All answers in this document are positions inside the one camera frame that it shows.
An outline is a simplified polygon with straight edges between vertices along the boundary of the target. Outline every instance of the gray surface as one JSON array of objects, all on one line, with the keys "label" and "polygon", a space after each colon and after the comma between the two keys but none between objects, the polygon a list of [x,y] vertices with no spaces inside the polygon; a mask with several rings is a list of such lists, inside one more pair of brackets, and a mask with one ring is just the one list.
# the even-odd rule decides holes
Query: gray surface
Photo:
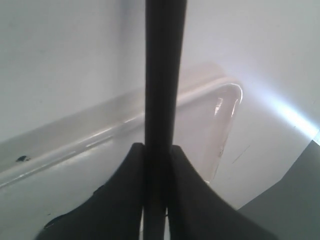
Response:
[{"label": "gray surface", "polygon": [[312,141],[281,181],[239,211],[281,240],[319,240],[320,146]]}]

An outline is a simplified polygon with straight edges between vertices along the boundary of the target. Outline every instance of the dark spot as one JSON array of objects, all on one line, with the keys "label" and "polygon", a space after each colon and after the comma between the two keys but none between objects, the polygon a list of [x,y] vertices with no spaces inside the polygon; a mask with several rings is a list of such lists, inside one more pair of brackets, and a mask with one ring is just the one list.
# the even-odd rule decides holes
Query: dark spot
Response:
[{"label": "dark spot", "polygon": [[26,155],[23,155],[21,157],[19,157],[17,160],[15,160],[16,162],[27,162],[29,161],[31,158],[26,156]]}]

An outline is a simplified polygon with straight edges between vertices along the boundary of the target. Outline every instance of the white surface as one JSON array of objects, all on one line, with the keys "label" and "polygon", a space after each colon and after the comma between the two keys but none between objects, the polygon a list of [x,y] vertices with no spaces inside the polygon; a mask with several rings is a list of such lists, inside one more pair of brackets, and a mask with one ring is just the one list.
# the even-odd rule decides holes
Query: white surface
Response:
[{"label": "white surface", "polygon": [[[319,20],[316,0],[188,1],[182,73],[209,63],[244,88],[211,184],[237,208],[319,129]],[[143,0],[4,0],[0,31],[0,142],[144,84]]]},{"label": "white surface", "polygon": [[[207,81],[178,96],[174,142],[205,178],[210,179],[219,165],[241,97],[241,88],[228,77]],[[75,155],[68,159],[61,159],[58,149],[2,172],[0,206],[7,207],[1,208],[0,239],[31,240],[49,220],[91,196],[116,170],[131,144],[143,141],[143,121],[139,116],[136,120],[140,124],[129,121],[126,127],[123,123],[116,126],[104,143],[94,147],[90,143],[97,137],[105,139],[106,131],[76,142],[68,149]]]}]

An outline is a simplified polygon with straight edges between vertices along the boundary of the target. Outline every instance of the black pole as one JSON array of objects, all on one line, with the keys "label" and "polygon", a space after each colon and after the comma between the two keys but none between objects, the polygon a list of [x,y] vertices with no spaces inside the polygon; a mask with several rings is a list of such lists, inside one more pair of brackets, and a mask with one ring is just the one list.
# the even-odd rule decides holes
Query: black pole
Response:
[{"label": "black pole", "polygon": [[144,240],[163,240],[187,0],[146,0]]}]

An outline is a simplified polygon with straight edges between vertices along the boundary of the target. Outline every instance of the white wall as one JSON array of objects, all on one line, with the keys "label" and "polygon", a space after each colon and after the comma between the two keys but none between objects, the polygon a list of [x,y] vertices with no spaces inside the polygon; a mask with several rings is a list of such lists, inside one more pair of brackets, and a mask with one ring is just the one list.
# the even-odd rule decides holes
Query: white wall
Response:
[{"label": "white wall", "polygon": [[[189,0],[186,17],[182,69],[209,62],[244,86],[212,184],[240,207],[318,130],[320,3]],[[143,0],[5,0],[0,33],[0,142],[144,84]]]}]

